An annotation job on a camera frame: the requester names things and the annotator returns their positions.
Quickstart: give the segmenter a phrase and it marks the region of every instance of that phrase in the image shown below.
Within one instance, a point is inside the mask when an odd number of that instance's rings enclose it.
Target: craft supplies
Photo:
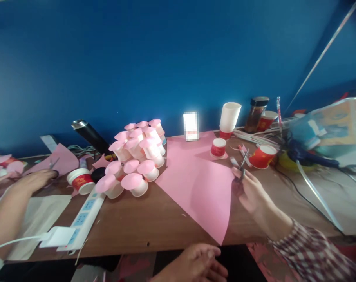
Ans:
[[[216,138],[213,140],[212,148],[209,151],[211,157],[221,159],[225,155],[226,140]]]
[[[163,158],[163,156],[161,156],[161,154],[158,154],[157,157],[155,157],[151,160],[155,164],[156,168],[160,168],[161,166],[163,166],[165,164],[165,159]]]
[[[130,133],[128,131],[121,131],[114,136],[115,140],[127,142],[130,139]]]
[[[228,140],[237,123],[241,104],[235,102],[225,103],[222,106],[221,120],[220,120],[220,137]]]
[[[142,174],[147,182],[155,181],[159,176],[159,170],[151,160],[143,161],[137,167],[137,172]]]
[[[143,176],[138,173],[127,174],[121,182],[124,189],[130,190],[132,195],[140,197],[148,190],[148,183],[143,179]]]
[[[260,118],[256,131],[260,132],[267,130],[277,117],[278,113],[272,111],[265,111]]]
[[[275,148],[268,145],[260,145],[248,160],[253,167],[266,169],[276,155],[277,150]]]
[[[71,172],[67,176],[67,181],[80,195],[89,194],[96,185],[86,168],[79,168]]]
[[[137,138],[132,138],[125,144],[125,148],[134,159],[140,159],[145,155],[144,150],[140,147],[139,143],[140,141]]]
[[[130,160],[124,164],[123,171],[127,174],[135,172],[139,164],[138,160]]]
[[[149,123],[147,121],[140,121],[139,123],[136,124],[138,128],[144,128],[147,127]]]
[[[112,155],[108,149],[108,143],[101,135],[85,120],[78,119],[71,124],[72,128],[89,142],[98,152],[105,156]]]
[[[143,130],[141,128],[137,128],[130,133],[130,138],[137,138],[139,142],[145,138]]]
[[[165,131],[163,131],[160,119],[152,119],[149,122],[149,125],[155,128],[155,130],[157,131],[158,135],[165,134]]]
[[[248,114],[243,130],[247,133],[255,133],[259,120],[269,102],[268,97],[254,97],[251,99],[251,110]]]
[[[115,199],[123,192],[121,183],[114,175],[105,175],[96,184],[96,192],[104,193],[110,199]]]
[[[131,133],[136,129],[136,123],[129,123],[124,127],[124,129]]]
[[[121,162],[126,162],[130,158],[132,158],[129,151],[124,148],[124,145],[124,141],[115,141],[109,147],[109,149],[114,152],[114,154],[118,157],[118,160],[120,160]]]
[[[157,147],[156,140],[153,137],[147,137],[140,142],[140,147],[144,149],[147,159],[154,159],[161,155],[159,148]]]

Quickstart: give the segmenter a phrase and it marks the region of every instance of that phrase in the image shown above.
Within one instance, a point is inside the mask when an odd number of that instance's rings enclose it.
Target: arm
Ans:
[[[240,176],[237,169],[233,169],[233,173]],[[356,278],[356,264],[342,255],[321,232],[300,225],[278,209],[251,173],[246,172],[242,183],[236,178],[232,186],[274,249],[301,277],[310,281]]]

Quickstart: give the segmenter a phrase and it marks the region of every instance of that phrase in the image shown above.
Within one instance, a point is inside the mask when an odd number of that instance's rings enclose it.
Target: power strip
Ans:
[[[75,228],[76,231],[73,233],[69,243],[66,246],[58,247],[56,251],[72,251],[82,248],[105,197],[105,194],[97,193],[93,189],[71,224],[71,227]]]

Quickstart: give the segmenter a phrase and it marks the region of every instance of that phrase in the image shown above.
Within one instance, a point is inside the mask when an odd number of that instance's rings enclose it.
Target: hand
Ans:
[[[249,171],[246,170],[246,174],[240,182],[241,171],[235,167],[231,170],[236,177],[231,184],[231,188],[238,197],[239,202],[251,215],[255,215],[264,206],[273,203],[260,181]]]
[[[57,178],[58,175],[59,173],[56,170],[39,170],[24,176],[17,181],[13,187],[15,187],[15,189],[26,190],[30,193],[34,193],[35,191],[46,186],[51,179]]]
[[[216,261],[221,250],[207,244],[196,244],[185,249],[151,282],[226,282],[228,271]]]

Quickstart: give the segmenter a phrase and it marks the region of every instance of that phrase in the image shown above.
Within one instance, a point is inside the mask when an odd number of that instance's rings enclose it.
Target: pink paper scrap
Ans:
[[[71,172],[79,167],[79,160],[76,158],[76,156],[61,143],[59,143],[56,146],[55,151],[50,156],[24,172],[23,175],[27,175],[31,172],[36,172],[42,169],[49,169],[50,162],[54,163],[58,158],[59,160],[53,169],[59,172],[59,176],[65,175],[66,173]]]

